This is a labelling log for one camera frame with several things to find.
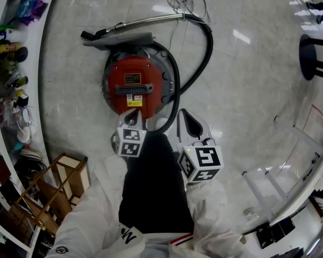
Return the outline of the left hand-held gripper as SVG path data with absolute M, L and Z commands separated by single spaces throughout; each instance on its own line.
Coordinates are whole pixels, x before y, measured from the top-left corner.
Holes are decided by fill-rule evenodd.
M 140 109 L 129 109 L 119 115 L 111 141 L 114 152 L 121 157 L 139 157 L 146 136 L 143 129 L 144 120 Z

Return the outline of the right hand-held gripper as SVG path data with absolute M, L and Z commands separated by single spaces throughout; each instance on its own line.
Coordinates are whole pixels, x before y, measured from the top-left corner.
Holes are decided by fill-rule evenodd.
M 187 183 L 211 181 L 223 168 L 221 147 L 210 138 L 208 124 L 196 113 L 180 109 L 177 115 L 180 142 L 197 141 L 180 146 L 178 165 Z

